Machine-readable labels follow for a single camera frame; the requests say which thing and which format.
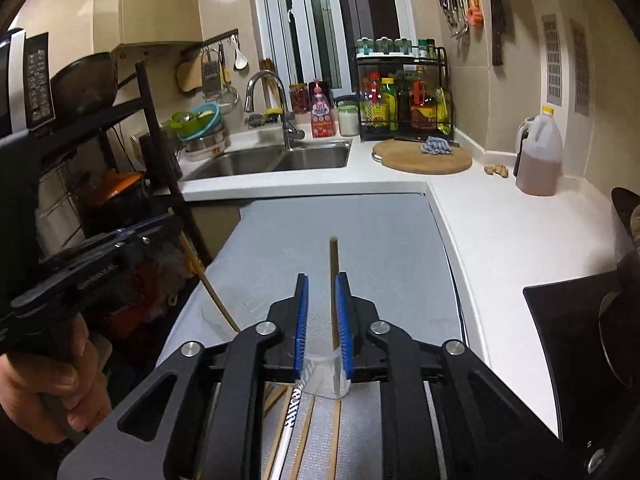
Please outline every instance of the kitchen counter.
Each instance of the kitchen counter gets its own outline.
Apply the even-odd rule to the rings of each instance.
[[[255,134],[241,134],[234,136],[231,149],[273,144],[277,137],[277,129],[259,140]],[[487,176],[476,160],[454,175],[401,173],[372,160],[375,142],[352,141],[344,168],[217,177],[183,182],[180,188],[188,202],[424,194],[449,257],[469,346],[558,434],[551,380],[522,289],[615,267],[609,201],[586,181],[573,178],[563,178],[554,197],[527,196],[511,175]],[[186,177],[202,164],[180,163]],[[179,344],[170,340],[161,360]]]

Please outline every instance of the pink soap bottle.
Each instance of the pink soap bottle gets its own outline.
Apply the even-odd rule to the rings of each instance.
[[[334,120],[331,117],[329,101],[322,93],[319,80],[314,79],[316,86],[311,99],[311,134],[318,137],[333,137],[335,135]]]

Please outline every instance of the brown liquid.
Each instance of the brown liquid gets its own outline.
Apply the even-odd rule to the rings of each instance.
[[[528,195],[553,196],[556,194],[561,166],[561,162],[533,158],[522,153],[516,186]]]

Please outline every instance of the microwave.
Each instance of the microwave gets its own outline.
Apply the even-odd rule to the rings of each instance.
[[[49,80],[49,33],[21,28],[0,40],[0,139],[55,119]]]

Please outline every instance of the grater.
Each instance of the grater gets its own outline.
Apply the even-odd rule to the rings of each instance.
[[[205,101],[214,101],[220,97],[220,60],[211,59],[211,51],[207,49],[202,56],[202,93]]]

